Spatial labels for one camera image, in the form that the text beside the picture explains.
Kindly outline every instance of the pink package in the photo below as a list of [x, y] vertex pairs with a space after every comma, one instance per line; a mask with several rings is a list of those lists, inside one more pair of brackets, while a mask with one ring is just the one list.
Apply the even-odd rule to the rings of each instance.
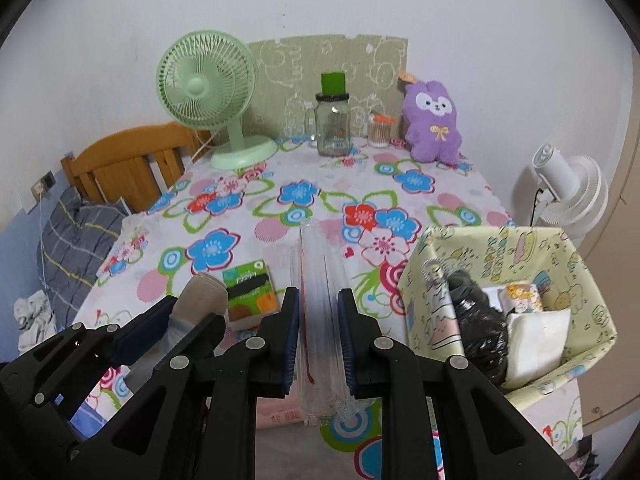
[[291, 385], [289, 395], [284, 399], [258, 397], [255, 410], [256, 429], [263, 430], [302, 421], [298, 388], [295, 383]]

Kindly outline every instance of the wall socket panel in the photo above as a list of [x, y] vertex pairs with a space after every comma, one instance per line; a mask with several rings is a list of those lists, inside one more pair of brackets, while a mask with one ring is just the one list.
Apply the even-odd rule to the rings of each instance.
[[33, 184], [33, 186], [31, 186], [31, 194], [33, 195], [36, 203], [40, 202], [40, 200], [47, 195], [49, 189], [55, 185], [56, 179], [53, 177], [53, 173], [51, 171]]

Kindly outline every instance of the floral tablecloth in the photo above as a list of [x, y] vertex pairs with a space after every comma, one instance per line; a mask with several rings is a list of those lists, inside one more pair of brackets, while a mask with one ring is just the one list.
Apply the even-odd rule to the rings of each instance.
[[[223, 269], [258, 258], [281, 294], [290, 285], [299, 225], [313, 219], [341, 245], [360, 311], [375, 317], [383, 333], [406, 342], [397, 286], [422, 229], [501, 226], [511, 219], [466, 158], [456, 166], [419, 164], [402, 141], [382, 150], [365, 142], [355, 139], [343, 158], [324, 158], [305, 139], [286, 139], [267, 161], [231, 172], [199, 161], [146, 213], [127, 219], [75, 322], [123, 325], [165, 294], [178, 296], [197, 272], [221, 278]], [[247, 335], [227, 330], [222, 346]], [[130, 396], [125, 371], [110, 370], [88, 398], [105, 418]], [[376, 409], [368, 408], [353, 424], [296, 428], [322, 438], [338, 454], [348, 453], [346, 478], [375, 478]]]

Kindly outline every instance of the black plastic bag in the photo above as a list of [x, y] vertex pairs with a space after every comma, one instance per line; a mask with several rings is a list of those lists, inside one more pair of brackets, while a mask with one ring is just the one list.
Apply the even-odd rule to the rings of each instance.
[[507, 374], [506, 319], [491, 307], [487, 295], [464, 270], [452, 272], [447, 281], [465, 356], [499, 386]]

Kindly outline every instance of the glass jar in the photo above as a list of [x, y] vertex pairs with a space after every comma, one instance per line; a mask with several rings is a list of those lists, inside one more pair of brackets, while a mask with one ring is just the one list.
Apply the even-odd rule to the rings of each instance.
[[347, 156], [351, 149], [349, 94], [316, 94], [318, 105], [306, 111], [305, 134], [322, 156]]

